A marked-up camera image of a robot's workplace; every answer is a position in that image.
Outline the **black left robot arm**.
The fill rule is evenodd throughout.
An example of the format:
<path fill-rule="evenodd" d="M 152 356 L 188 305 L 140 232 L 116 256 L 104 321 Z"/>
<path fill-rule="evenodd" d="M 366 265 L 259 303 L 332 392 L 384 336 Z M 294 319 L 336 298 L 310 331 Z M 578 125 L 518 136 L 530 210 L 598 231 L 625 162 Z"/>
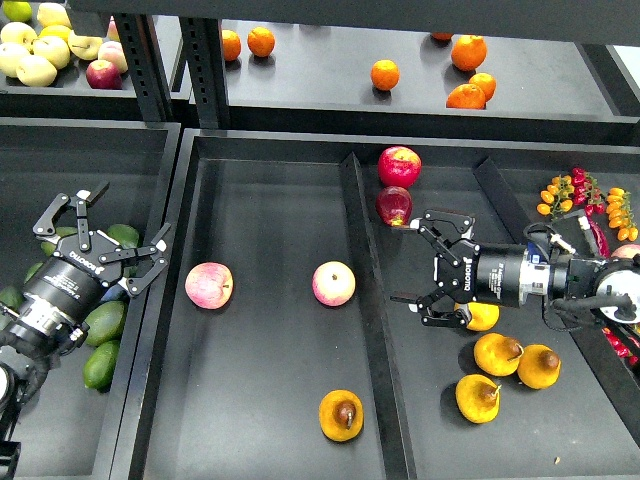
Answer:
<path fill-rule="evenodd" d="M 58 194 L 36 221 L 36 239 L 52 245 L 48 259 L 28 279 L 22 301 L 1 305 L 1 476 L 12 479 L 21 445 L 12 435 L 21 411 L 61 357 L 81 347 L 86 318 L 112 288 L 140 295 L 168 265 L 164 224 L 146 244 L 127 248 L 89 226 L 89 208 L 106 192 Z"/>

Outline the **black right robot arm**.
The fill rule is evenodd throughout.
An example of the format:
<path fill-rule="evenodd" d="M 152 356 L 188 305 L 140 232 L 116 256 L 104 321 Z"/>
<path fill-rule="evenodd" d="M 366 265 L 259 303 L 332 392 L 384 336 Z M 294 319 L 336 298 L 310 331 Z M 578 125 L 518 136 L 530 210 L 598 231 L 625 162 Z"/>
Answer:
<path fill-rule="evenodd" d="M 425 239 L 434 251 L 434 288 L 418 295 L 394 292 L 425 326 L 466 327 L 468 313 L 434 309 L 448 297 L 460 305 L 480 302 L 519 308 L 531 296 L 540 298 L 542 317 L 557 317 L 561 330 L 584 325 L 634 325 L 639 321 L 639 259 L 591 256 L 593 236 L 585 216 L 560 222 L 534 223 L 524 244 L 479 243 L 475 220 L 441 210 L 413 219 L 408 230 Z"/>

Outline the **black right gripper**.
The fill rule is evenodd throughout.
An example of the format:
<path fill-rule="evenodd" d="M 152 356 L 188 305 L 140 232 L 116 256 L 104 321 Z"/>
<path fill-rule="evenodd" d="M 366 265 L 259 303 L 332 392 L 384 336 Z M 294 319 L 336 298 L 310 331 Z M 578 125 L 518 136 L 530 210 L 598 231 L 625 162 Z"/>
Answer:
<path fill-rule="evenodd" d="M 394 292 L 390 300 L 406 304 L 426 327 L 466 329 L 471 314 L 462 309 L 438 311 L 434 305 L 444 297 L 458 304 L 480 302 L 499 306 L 521 306 L 521 270 L 527 259 L 523 245 L 476 244 L 472 241 L 475 219 L 442 210 L 426 210 L 410 221 L 435 250 L 434 281 L 437 287 L 418 295 Z"/>

